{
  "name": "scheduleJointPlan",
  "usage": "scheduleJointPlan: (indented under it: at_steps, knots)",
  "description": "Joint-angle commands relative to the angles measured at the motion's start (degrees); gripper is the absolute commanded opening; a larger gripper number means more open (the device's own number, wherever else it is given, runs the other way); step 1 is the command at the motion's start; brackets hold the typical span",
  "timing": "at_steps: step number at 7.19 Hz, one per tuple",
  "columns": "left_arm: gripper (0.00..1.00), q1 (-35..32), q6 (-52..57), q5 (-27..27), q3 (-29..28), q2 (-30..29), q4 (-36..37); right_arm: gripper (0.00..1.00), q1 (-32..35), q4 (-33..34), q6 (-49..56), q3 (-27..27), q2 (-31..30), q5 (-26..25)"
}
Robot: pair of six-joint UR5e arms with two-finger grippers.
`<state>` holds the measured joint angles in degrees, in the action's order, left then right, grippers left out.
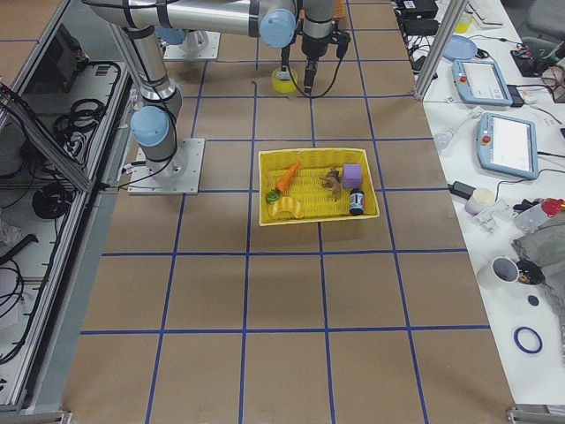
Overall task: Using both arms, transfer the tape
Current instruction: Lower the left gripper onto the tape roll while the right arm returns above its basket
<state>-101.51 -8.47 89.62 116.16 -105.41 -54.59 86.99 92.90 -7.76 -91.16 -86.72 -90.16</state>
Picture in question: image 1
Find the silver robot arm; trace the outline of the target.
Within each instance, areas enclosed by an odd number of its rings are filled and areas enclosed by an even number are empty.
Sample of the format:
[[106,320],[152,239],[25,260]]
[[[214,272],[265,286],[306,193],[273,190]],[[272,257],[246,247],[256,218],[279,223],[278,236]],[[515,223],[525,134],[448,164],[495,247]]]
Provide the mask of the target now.
[[169,76],[157,28],[217,32],[260,38],[281,50],[290,69],[290,47],[302,38],[306,57],[303,94],[312,94],[318,62],[329,45],[343,58],[350,35],[339,29],[333,1],[90,1],[88,6],[116,31],[131,71],[139,77],[144,106],[132,115],[132,133],[146,158],[148,178],[167,181],[185,173],[187,158],[177,139],[182,95]]

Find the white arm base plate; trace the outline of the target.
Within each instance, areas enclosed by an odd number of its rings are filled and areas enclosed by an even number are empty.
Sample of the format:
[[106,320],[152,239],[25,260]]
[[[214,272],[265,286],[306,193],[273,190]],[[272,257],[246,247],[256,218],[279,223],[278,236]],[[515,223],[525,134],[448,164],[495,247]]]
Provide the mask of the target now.
[[221,34],[210,31],[194,31],[185,34],[178,45],[169,44],[164,50],[167,62],[196,62],[216,60],[219,54]]
[[204,139],[182,139],[172,161],[155,177],[153,173],[160,169],[157,163],[135,167],[131,174],[134,183],[127,191],[132,195],[197,194],[204,150]]

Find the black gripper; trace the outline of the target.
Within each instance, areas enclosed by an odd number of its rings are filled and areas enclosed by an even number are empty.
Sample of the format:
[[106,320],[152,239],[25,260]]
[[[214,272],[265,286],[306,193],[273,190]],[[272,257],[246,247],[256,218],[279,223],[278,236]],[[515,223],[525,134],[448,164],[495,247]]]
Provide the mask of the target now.
[[[304,73],[304,92],[311,93],[318,68],[318,59],[328,50],[327,38],[332,34],[332,19],[316,20],[310,17],[302,19],[302,52],[307,57]],[[290,46],[281,50],[279,80],[291,81]]]

